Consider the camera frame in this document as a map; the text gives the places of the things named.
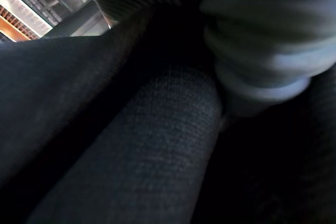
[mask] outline sweatshirt sleeve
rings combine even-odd
[[[336,0],[98,0],[123,20],[157,3],[199,6],[204,39],[236,115],[299,95],[336,62]]]

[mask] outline gray sweatshirt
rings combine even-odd
[[[111,20],[155,3],[194,2],[229,109],[254,114],[299,95],[336,62],[336,0],[99,0]]]

